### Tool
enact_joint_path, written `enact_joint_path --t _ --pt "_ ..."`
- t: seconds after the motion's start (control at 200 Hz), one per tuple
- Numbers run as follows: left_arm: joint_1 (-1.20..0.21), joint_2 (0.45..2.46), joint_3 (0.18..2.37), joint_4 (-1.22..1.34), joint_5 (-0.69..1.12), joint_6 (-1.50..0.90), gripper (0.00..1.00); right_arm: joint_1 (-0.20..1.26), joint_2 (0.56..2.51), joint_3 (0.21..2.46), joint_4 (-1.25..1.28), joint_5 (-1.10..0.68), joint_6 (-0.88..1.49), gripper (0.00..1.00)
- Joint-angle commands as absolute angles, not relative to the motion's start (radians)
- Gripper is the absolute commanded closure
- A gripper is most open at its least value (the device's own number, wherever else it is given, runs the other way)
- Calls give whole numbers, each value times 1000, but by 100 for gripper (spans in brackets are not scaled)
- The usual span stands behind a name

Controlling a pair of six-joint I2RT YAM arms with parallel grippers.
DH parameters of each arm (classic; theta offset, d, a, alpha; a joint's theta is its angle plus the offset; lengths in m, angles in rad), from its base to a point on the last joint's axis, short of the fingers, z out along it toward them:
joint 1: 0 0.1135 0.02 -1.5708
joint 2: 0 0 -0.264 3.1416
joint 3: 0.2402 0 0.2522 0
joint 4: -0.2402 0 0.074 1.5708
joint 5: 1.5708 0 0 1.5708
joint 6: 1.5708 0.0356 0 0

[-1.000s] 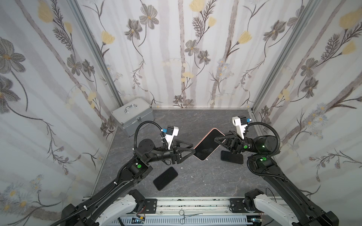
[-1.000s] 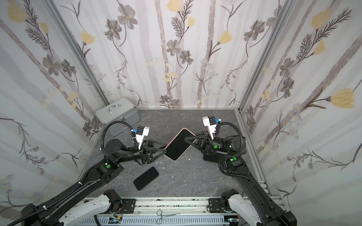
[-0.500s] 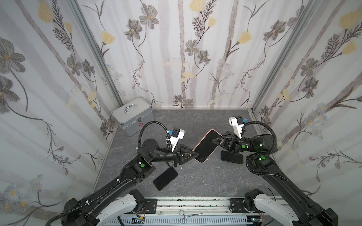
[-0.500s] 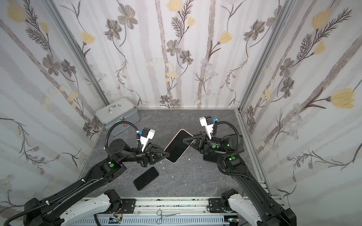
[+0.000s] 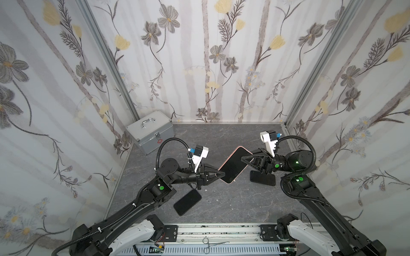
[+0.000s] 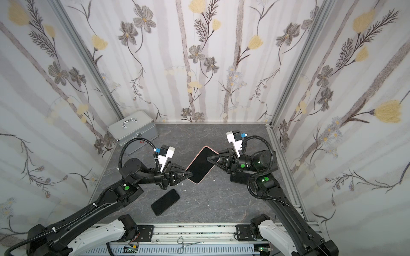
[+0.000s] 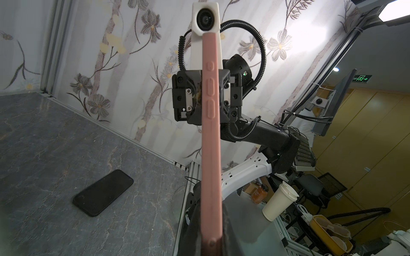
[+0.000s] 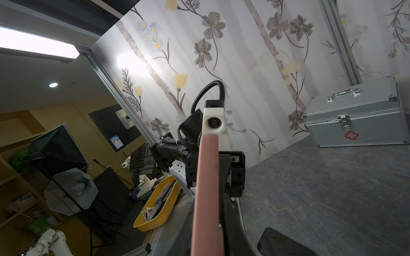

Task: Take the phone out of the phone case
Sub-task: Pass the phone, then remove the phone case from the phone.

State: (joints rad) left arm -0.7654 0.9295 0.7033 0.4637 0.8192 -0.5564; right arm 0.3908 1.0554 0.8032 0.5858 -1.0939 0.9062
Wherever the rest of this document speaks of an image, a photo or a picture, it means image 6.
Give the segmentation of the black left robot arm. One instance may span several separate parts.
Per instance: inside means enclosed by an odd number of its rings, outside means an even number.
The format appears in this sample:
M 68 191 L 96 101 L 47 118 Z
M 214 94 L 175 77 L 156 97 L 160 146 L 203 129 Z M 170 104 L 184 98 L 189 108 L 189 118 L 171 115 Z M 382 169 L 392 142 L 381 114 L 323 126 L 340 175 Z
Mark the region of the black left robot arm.
M 9 247 L 4 254 L 10 256 L 14 250 L 25 246 L 29 256 L 68 256 L 74 252 L 75 239 L 84 231 L 139 198 L 144 192 L 142 184 L 156 184 L 165 190 L 192 177 L 192 172 L 172 162 L 161 172 L 146 167 L 136 158 L 127 160 L 119 173 L 122 178 L 104 189 L 90 205 L 47 227 L 31 228 L 26 240 Z

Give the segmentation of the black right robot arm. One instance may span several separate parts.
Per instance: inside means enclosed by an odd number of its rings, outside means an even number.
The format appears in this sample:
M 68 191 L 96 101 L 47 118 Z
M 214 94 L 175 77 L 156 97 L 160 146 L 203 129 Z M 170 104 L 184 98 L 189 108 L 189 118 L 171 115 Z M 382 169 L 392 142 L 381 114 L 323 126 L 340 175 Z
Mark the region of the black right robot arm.
M 285 195 L 272 171 L 277 169 L 273 150 L 253 155 L 237 154 L 227 149 L 207 157 L 207 161 L 230 175 L 249 171 L 247 189 L 252 197 L 263 200 L 275 213 L 282 229 L 266 216 L 252 220 L 252 236 L 267 240 L 285 256 L 337 256 L 339 250 L 331 240 L 325 240 L 299 214 Z

